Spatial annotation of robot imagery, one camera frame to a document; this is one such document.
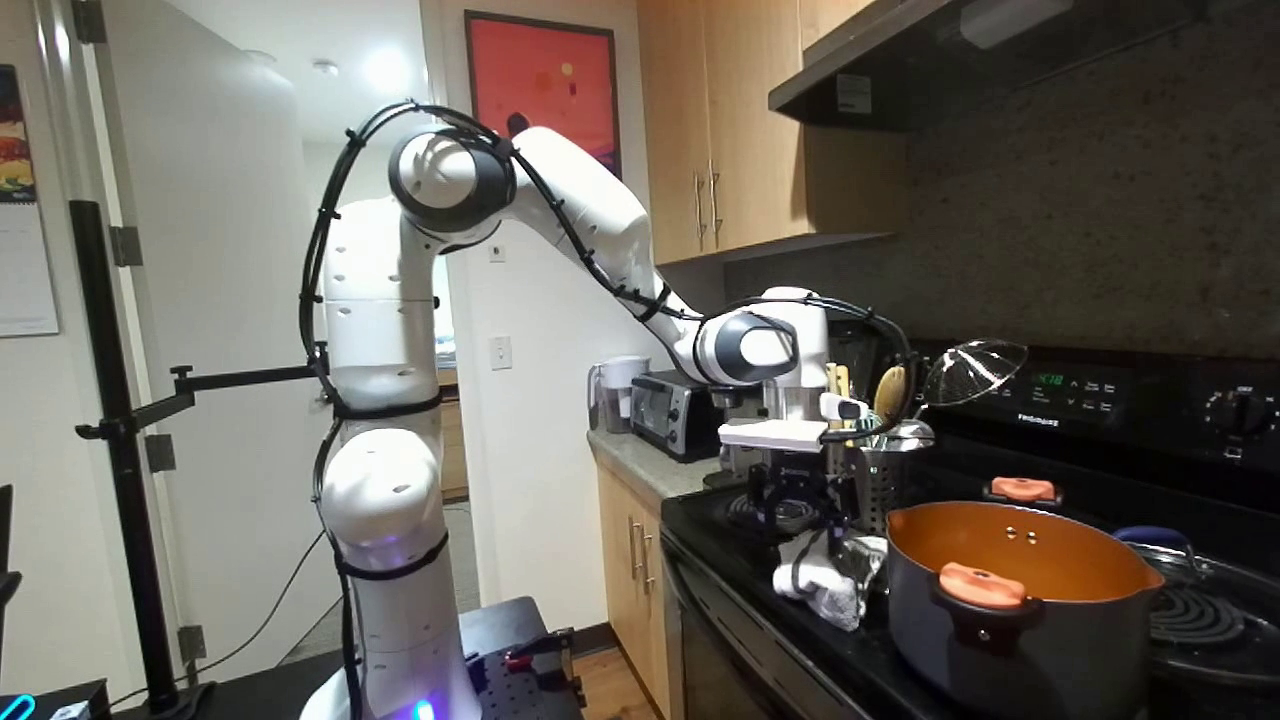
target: white wall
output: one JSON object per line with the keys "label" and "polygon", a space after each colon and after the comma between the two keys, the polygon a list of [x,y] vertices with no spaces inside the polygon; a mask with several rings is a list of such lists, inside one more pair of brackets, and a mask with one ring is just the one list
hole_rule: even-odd
{"label": "white wall", "polygon": [[60,303],[60,337],[0,341],[0,483],[16,487],[0,692],[45,692],[108,677],[112,692],[141,683],[137,622],[119,551],[104,445],[71,425],[98,425],[86,301],[60,189],[60,156],[38,61],[34,10],[0,5],[0,64],[16,64],[40,180],[40,213]]}
{"label": "white wall", "polygon": [[[615,30],[624,180],[644,197],[636,5],[430,0],[430,48],[443,48],[457,106],[471,106],[465,7]],[[482,600],[536,594],[548,629],[600,622],[600,498],[583,441],[583,376],[606,354],[665,350],[536,230],[508,222],[491,242],[504,247],[504,263],[491,263],[488,247],[451,257]],[[491,337],[513,341],[513,371],[491,371]]]}

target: door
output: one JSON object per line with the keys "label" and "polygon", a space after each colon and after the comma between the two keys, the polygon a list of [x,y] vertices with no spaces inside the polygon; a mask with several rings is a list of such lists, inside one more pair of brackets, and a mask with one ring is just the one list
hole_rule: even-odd
{"label": "door", "polygon": [[[144,251],[144,269],[119,271],[141,399],[172,396],[172,365],[197,376],[302,365],[309,183],[294,92],[168,5],[99,10],[99,114],[112,130],[98,138],[118,164],[108,197],[119,197],[108,216],[141,229]],[[165,425],[178,467],[154,472],[147,491],[168,633],[201,622],[209,660],[257,633],[320,530],[309,483],[325,415],[303,381],[204,393]],[[325,557],[213,679],[275,662],[338,602]]]}

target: red picture frame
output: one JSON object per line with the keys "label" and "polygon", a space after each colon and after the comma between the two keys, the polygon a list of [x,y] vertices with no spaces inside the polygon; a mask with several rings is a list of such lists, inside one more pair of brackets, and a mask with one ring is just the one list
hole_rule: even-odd
{"label": "red picture frame", "polygon": [[465,10],[471,113],[502,135],[548,124],[620,177],[615,61],[607,28]]}

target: wall outlet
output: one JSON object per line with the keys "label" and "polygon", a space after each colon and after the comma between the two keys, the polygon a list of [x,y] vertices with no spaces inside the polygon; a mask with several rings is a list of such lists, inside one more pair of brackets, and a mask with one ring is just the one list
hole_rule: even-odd
{"label": "wall outlet", "polygon": [[513,371],[513,337],[491,337],[488,341],[488,368],[491,371]]}

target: wall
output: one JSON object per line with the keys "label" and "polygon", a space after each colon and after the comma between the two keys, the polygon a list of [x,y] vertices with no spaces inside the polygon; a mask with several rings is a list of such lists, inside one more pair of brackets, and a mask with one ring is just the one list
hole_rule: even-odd
{"label": "wall", "polygon": [[38,156],[45,241],[60,330],[0,341],[0,483],[16,487],[11,568],[24,572],[6,621],[0,692],[45,692],[108,677],[141,683],[137,622],[126,581],[119,519],[98,425],[69,197],[49,124],[28,5],[0,5],[0,64],[16,64]]}
{"label": "wall", "polygon": [[[471,106],[465,7],[615,30],[624,180],[644,197],[636,5],[424,5],[430,48],[443,48],[443,82],[457,106]],[[583,371],[606,354],[661,354],[661,348],[583,271],[520,222],[508,222],[482,251],[451,257],[451,291],[482,600],[534,594],[548,629],[600,622],[600,498],[583,441]],[[513,341],[513,371],[491,371],[497,337]]]}
{"label": "wall", "polygon": [[728,269],[915,337],[1280,354],[1280,5],[976,105],[913,135],[897,241]]}

